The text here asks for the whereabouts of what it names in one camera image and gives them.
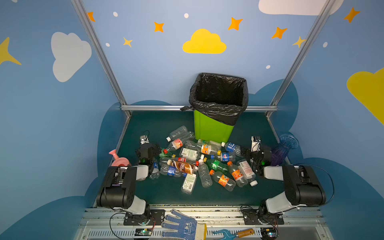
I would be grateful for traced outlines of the clear bottle red label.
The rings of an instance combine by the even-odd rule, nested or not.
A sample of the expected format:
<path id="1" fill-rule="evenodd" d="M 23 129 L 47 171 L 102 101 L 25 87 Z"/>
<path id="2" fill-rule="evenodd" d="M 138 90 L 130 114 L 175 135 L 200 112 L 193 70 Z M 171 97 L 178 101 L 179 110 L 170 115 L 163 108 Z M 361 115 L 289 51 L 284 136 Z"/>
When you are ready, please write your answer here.
<path id="1" fill-rule="evenodd" d="M 167 148 L 163 150 L 163 153 L 167 154 L 168 152 L 178 150 L 181 148 L 186 141 L 192 140 L 195 138 L 194 132 L 187 132 L 184 135 L 173 140 Z"/>

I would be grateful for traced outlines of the small pepsi bottle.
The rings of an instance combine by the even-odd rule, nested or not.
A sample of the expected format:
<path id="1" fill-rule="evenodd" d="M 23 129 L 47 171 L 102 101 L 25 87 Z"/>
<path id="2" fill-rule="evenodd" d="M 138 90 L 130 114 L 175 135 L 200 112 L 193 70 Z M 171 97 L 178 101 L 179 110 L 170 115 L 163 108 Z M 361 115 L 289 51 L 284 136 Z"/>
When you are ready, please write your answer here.
<path id="1" fill-rule="evenodd" d="M 149 177 L 150 177 L 151 180 L 158 179 L 159 176 L 160 176 L 160 170 L 159 170 L 159 164 L 158 164 L 157 159 L 153 160 L 152 167 L 153 167 L 152 173 L 150 174 Z"/>

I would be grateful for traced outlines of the orange fanta bottle upper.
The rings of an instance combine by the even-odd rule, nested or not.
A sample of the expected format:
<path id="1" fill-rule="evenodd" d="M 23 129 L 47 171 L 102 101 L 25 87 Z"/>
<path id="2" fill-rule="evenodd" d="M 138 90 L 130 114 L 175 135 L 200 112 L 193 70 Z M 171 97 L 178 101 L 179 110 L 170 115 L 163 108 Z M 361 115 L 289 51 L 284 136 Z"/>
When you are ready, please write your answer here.
<path id="1" fill-rule="evenodd" d="M 227 165 L 229 166 L 229 172 L 231 173 L 237 185 L 240 188 L 246 186 L 248 184 L 247 177 L 244 176 L 239 167 L 236 164 L 233 164 L 232 162 L 228 162 Z"/>

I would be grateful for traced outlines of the pepsi bottle yellow cap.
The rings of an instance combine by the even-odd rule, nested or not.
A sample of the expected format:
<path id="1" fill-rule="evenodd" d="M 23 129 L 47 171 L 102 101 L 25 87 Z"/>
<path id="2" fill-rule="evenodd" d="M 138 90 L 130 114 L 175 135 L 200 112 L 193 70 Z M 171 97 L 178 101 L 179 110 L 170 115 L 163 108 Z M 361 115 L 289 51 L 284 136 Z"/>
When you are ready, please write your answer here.
<path id="1" fill-rule="evenodd" d="M 213 154 L 213 155 L 210 155 L 211 159 L 215 159 L 215 160 L 218 160 L 220 162 L 223 162 L 223 163 L 227 163 L 227 162 L 232 162 L 232 163 L 235 163 L 236 162 L 236 155 L 234 153 L 231 153 L 231 152 L 221 152 L 219 151 L 217 154 Z"/>

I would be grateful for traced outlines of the pink label square bottle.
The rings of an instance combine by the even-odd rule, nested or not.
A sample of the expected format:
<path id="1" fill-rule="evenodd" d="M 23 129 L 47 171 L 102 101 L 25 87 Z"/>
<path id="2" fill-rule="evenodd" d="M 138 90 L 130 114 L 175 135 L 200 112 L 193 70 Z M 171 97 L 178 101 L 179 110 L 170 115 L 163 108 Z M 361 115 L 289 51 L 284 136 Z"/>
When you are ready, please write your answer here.
<path id="1" fill-rule="evenodd" d="M 237 165 L 238 165 L 239 169 L 241 170 L 241 172 L 246 177 L 246 180 L 248 181 L 248 183 L 252 187 L 256 186 L 258 184 L 257 179 L 256 179 L 256 174 L 252 170 L 252 168 L 251 168 L 250 164 L 247 162 L 247 160 L 246 159 L 240 160 L 240 161 L 238 161 Z"/>

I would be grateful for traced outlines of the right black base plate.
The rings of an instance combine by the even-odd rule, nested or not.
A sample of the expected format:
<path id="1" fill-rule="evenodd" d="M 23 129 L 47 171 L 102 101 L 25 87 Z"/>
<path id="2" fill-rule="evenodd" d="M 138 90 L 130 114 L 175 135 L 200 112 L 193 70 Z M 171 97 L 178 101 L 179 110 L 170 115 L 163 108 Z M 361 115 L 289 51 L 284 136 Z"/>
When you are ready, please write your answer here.
<path id="1" fill-rule="evenodd" d="M 245 225 L 283 225 L 284 220 L 281 214 L 271 214 L 251 206 L 241 206 L 240 212 L 243 214 Z"/>

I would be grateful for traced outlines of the blue label water bottle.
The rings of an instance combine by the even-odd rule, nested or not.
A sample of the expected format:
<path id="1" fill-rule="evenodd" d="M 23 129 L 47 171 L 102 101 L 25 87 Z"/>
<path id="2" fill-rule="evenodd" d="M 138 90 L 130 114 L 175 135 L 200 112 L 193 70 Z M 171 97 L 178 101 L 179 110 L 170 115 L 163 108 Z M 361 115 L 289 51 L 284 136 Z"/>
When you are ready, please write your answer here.
<path id="1" fill-rule="evenodd" d="M 247 149 L 243 146 L 236 145 L 231 142 L 227 142 L 227 143 L 222 142 L 221 146 L 224 148 L 226 152 L 233 153 L 238 157 L 246 156 Z"/>

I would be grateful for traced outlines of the green plastic trash bin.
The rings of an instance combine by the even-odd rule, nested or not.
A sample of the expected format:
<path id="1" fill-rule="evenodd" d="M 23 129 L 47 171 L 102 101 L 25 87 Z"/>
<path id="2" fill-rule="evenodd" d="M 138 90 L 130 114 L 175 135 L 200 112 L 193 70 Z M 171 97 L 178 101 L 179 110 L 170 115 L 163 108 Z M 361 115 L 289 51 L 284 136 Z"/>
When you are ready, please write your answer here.
<path id="1" fill-rule="evenodd" d="M 197 140 L 227 142 L 234 126 L 218 122 L 194 110 L 195 138 Z"/>

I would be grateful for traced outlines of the red coca cola bottle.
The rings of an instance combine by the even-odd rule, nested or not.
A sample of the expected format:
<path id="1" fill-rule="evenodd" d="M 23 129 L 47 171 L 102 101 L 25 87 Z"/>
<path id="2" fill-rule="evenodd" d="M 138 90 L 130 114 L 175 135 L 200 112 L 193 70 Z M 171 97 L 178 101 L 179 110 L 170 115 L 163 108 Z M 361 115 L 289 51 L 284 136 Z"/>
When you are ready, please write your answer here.
<path id="1" fill-rule="evenodd" d="M 192 161 L 192 160 L 189 160 L 189 159 L 186 159 L 186 158 L 169 158 L 169 157 L 164 157 L 164 158 L 160 158 L 160 165 L 167 165 L 168 164 L 168 160 L 177 161 L 177 162 L 186 162 L 186 163 L 191 164 L 191 165 L 195 165 L 196 164 L 195 161 Z"/>

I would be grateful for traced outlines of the square bottle white label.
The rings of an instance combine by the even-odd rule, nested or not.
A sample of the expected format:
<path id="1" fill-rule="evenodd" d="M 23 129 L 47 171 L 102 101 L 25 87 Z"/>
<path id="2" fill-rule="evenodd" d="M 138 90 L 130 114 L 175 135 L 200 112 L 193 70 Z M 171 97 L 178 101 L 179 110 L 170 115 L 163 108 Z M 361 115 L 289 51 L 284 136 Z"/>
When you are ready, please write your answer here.
<path id="1" fill-rule="evenodd" d="M 197 181 L 197 175 L 196 174 L 192 174 L 192 175 L 187 174 L 185 177 L 185 180 L 183 182 L 183 185 L 181 187 L 181 191 L 185 194 L 191 195 L 193 190 L 194 190 L 196 181 Z"/>

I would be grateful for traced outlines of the orange fanta bottle lower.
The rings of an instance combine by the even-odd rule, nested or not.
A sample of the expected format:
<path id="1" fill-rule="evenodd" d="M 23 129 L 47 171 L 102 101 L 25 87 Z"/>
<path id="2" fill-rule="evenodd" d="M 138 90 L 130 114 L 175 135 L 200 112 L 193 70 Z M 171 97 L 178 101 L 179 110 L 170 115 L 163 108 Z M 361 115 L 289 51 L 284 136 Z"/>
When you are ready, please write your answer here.
<path id="1" fill-rule="evenodd" d="M 236 187 L 236 182 L 229 177 L 227 177 L 225 174 L 221 172 L 216 172 L 214 170 L 210 170 L 210 175 L 212 176 L 213 180 L 224 187 L 227 191 L 232 192 Z"/>

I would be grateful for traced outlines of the brown label drink bottle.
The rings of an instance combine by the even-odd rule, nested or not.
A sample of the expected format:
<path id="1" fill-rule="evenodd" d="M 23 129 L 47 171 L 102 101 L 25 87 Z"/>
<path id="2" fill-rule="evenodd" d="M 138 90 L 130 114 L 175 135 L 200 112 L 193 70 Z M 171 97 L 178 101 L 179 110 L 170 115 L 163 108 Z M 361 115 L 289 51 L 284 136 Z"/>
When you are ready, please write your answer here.
<path id="1" fill-rule="evenodd" d="M 167 160 L 167 164 L 169 166 L 177 168 L 179 171 L 183 173 L 190 174 L 190 175 L 193 175 L 195 172 L 198 171 L 198 167 L 183 161 Z"/>

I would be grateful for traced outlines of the clear bottle white cap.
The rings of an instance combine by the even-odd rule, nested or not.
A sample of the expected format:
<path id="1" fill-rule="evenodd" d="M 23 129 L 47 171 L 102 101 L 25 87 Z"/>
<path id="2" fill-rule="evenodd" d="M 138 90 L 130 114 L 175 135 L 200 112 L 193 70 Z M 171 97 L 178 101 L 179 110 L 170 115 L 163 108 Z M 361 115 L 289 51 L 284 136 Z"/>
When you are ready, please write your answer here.
<path id="1" fill-rule="evenodd" d="M 177 128 L 176 130 L 172 131 L 168 137 L 166 137 L 168 142 L 174 141 L 184 135 L 185 133 L 188 132 L 188 129 L 186 126 L 181 126 Z"/>

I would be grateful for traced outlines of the orange fanta bottle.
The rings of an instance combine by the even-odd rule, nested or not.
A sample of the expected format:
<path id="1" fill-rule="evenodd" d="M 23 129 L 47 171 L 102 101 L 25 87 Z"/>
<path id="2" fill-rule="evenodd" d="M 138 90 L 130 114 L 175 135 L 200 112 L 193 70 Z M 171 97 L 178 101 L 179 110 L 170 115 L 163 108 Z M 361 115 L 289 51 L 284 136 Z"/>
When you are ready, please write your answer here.
<path id="1" fill-rule="evenodd" d="M 239 167 L 236 164 L 233 164 L 232 162 L 228 162 L 227 165 L 229 166 L 229 172 L 231 173 L 237 185 L 240 188 L 246 186 L 248 184 L 247 177 L 244 176 Z"/>
<path id="2" fill-rule="evenodd" d="M 210 170 L 210 175 L 212 176 L 213 180 L 224 187 L 227 191 L 232 192 L 236 187 L 236 182 L 229 177 L 227 177 L 225 174 L 221 172 L 216 172 L 214 170 Z"/>

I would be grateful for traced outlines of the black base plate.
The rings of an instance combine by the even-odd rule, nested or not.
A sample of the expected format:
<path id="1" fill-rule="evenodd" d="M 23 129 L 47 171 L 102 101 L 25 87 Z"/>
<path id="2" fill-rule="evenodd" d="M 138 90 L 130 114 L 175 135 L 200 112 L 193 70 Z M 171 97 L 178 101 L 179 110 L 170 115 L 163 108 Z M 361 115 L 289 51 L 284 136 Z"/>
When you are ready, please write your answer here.
<path id="1" fill-rule="evenodd" d="M 163 209 L 148 210 L 143 215 L 126 213 L 124 226 L 160 226 L 165 220 L 166 211 Z"/>
<path id="2" fill-rule="evenodd" d="M 283 225 L 284 220 L 281 214 L 271 214 L 251 206 L 241 206 L 240 212 L 243 214 L 245 225 Z"/>

